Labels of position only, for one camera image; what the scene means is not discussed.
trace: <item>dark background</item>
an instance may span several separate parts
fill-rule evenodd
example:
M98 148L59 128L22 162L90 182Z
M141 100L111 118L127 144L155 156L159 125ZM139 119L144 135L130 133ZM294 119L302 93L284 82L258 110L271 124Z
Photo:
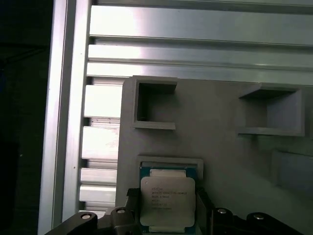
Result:
M37 234L52 8L53 0L0 0L0 60L7 63L0 141L19 147L18 154L0 150L0 202L13 209L11 224L2 214L9 229L0 234ZM15 197L7 198L11 189Z

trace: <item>black mechanical arm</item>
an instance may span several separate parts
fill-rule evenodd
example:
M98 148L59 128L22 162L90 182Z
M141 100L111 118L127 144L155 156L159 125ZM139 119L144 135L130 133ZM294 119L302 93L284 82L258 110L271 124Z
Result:
M139 226L140 189L131 188L124 207L98 219L80 212L46 235L141 235ZM256 212L241 219L225 208L216 208L203 188L196 190L196 224L203 235L301 235L268 214Z

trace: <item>rectangular slot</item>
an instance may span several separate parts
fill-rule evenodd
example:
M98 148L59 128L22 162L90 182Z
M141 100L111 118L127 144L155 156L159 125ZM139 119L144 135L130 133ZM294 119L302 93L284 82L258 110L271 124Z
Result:
M304 100L297 87L256 84L240 96L246 124L239 134L304 136Z
M176 85L175 80L138 79L133 127L175 130Z

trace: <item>slotted aluminum panel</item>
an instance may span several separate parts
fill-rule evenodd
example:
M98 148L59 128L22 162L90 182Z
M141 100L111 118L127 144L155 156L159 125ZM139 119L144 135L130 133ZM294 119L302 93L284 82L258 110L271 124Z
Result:
M87 161L77 169L81 185L66 189L72 200L85 202L80 210L104 213L114 206L124 79L144 75L313 84L311 1L97 2L101 5L93 5L90 14L94 40L87 45L84 123L69 129L78 133L84 125L82 142L68 140L74 152L81 145L77 156Z

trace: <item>metal frame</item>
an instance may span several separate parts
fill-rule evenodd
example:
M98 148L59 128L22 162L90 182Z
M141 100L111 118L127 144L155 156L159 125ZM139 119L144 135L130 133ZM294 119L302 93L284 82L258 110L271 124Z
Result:
M75 0L55 0L45 113L38 234L62 222Z
M68 114L63 221L73 216L79 210L82 123L86 90L90 10L90 0L77 0Z

